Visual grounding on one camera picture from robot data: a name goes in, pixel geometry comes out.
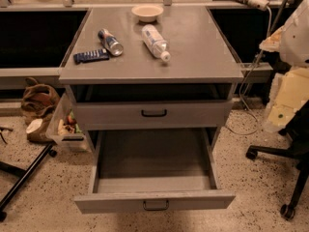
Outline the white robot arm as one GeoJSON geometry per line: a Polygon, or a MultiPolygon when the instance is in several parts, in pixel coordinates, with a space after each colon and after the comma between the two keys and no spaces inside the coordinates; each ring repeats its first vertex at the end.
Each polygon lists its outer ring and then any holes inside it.
{"type": "Polygon", "coordinates": [[[309,101],[309,0],[303,0],[285,24],[260,43],[260,49],[278,52],[291,68],[272,79],[263,127],[284,129],[309,101]]]}

